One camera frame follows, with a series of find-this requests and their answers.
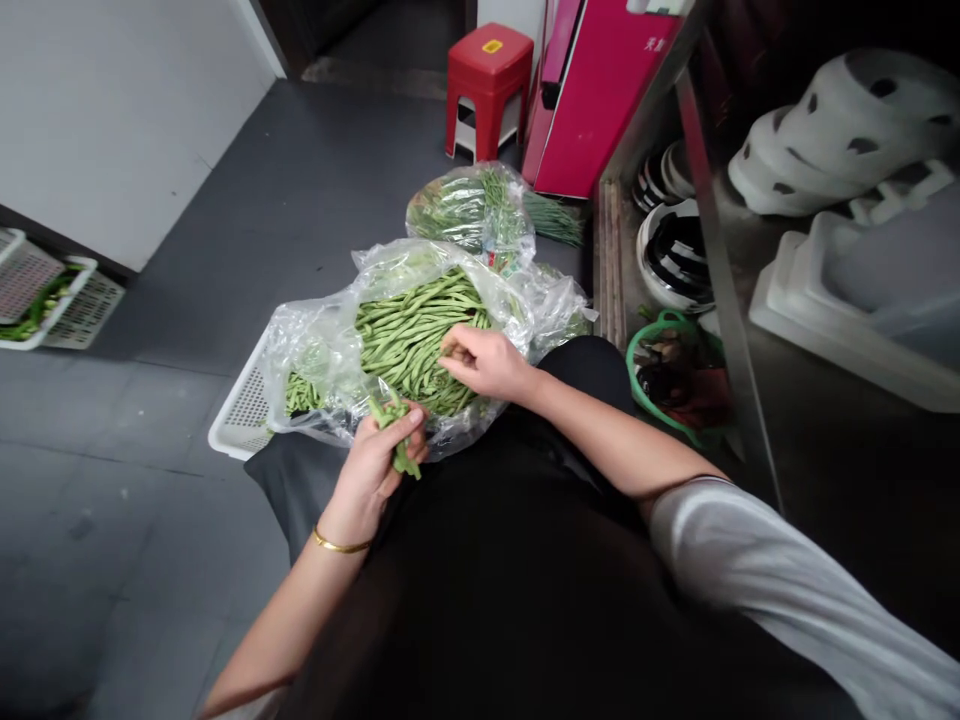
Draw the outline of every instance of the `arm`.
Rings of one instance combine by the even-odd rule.
[[[656,503],[650,538],[684,594],[751,618],[830,674],[865,717],[960,717],[960,665],[757,498],[686,484]]]
[[[397,443],[409,437],[409,457],[418,463],[426,460],[425,413],[411,407],[382,431],[372,417],[360,423],[333,497],[317,523],[317,532],[330,542],[359,545],[374,536],[387,498],[400,484],[400,474],[392,467]],[[311,537],[217,678],[201,717],[216,717],[288,683],[366,554],[335,552]]]
[[[550,421],[610,483],[644,504],[698,475],[724,477],[683,443],[531,367],[493,330],[457,325],[440,364],[475,392],[521,405]]]

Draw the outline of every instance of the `woman's right hand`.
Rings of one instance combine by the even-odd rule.
[[[454,325],[440,348],[440,366],[478,395],[523,405],[536,391],[539,371],[501,332]]]

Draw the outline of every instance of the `white wall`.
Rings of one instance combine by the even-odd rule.
[[[545,0],[477,0],[477,27],[496,22],[532,39],[533,69],[536,71],[545,6]]]
[[[236,0],[0,4],[0,203],[140,270],[275,80]]]

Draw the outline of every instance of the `red plastic stool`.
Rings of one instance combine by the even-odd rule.
[[[507,101],[520,92],[520,136],[527,119],[533,40],[497,23],[479,27],[450,48],[447,69],[447,155],[457,144],[460,98],[473,103],[477,129],[474,162],[496,160]],[[505,141],[512,133],[507,133]]]

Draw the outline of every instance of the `pink appliance box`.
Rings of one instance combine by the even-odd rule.
[[[682,19],[624,0],[546,5],[522,173],[537,192],[589,198]]]

